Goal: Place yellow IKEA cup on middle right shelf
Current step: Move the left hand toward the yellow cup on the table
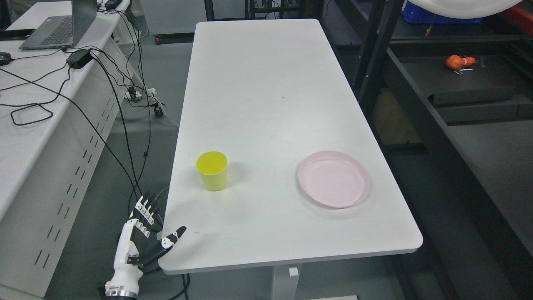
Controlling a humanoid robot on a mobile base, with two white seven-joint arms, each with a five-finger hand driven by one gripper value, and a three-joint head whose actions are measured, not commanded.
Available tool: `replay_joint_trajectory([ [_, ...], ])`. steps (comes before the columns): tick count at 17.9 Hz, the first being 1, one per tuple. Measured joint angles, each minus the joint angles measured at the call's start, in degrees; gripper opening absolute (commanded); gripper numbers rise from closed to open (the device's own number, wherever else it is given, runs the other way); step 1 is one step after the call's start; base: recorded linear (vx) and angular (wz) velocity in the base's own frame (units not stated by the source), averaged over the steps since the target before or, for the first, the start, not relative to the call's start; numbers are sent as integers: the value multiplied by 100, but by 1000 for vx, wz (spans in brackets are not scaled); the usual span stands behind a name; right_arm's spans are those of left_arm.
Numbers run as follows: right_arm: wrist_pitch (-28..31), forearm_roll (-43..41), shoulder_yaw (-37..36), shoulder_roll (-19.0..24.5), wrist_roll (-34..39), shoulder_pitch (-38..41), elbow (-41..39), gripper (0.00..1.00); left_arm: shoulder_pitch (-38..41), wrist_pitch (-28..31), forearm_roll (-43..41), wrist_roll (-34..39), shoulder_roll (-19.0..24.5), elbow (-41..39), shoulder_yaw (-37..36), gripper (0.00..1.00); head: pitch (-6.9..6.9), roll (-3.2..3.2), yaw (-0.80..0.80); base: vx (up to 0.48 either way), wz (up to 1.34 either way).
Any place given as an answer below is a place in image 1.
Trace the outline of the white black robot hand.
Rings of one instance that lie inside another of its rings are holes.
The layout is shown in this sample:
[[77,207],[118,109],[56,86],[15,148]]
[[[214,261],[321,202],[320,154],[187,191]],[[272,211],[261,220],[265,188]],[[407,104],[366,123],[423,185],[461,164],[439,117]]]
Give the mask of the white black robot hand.
[[151,240],[158,212],[156,194],[150,190],[135,203],[122,227],[115,252],[114,274],[105,284],[105,300],[136,300],[139,280],[145,274],[146,266],[168,253],[187,230],[186,226],[181,226],[165,237]]

